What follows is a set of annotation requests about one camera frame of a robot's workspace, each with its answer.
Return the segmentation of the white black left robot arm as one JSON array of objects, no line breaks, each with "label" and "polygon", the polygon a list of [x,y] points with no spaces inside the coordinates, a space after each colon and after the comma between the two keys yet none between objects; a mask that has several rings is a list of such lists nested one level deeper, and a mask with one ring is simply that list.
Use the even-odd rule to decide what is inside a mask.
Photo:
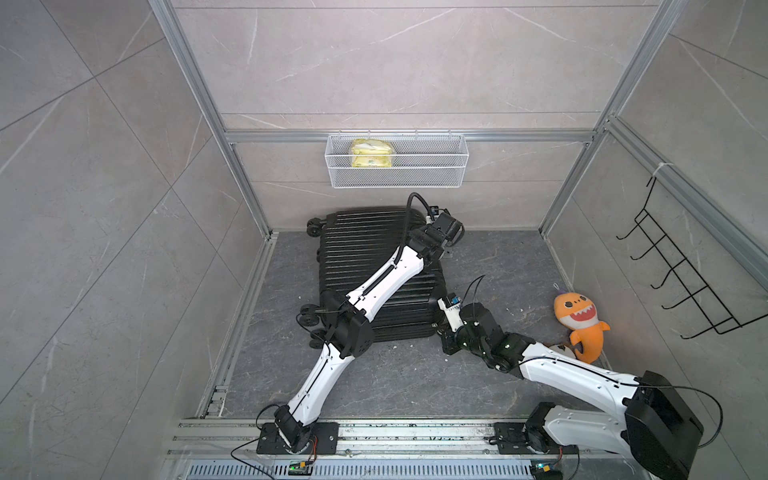
[{"label": "white black left robot arm", "polygon": [[345,369],[374,342],[372,326],[383,305],[425,267],[440,260],[458,243],[464,225],[447,209],[429,205],[417,192],[408,196],[397,248],[367,280],[342,294],[328,289],[320,304],[305,308],[297,319],[318,318],[324,332],[310,334],[321,343],[321,354],[299,391],[285,404],[276,404],[274,420],[265,426],[281,448],[301,453],[313,441],[314,424]]}]

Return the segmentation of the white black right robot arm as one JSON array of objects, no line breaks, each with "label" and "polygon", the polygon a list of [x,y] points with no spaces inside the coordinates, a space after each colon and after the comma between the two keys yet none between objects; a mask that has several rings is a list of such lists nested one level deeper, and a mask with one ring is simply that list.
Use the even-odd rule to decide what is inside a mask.
[{"label": "white black right robot arm", "polygon": [[582,362],[522,334],[505,332],[480,303],[444,297],[438,306],[442,349],[480,358],[494,371],[548,385],[592,405],[592,410],[541,402],[526,420],[528,447],[585,447],[632,457],[660,479],[686,479],[706,447],[703,424],[681,396],[681,387],[647,371],[633,376]]}]

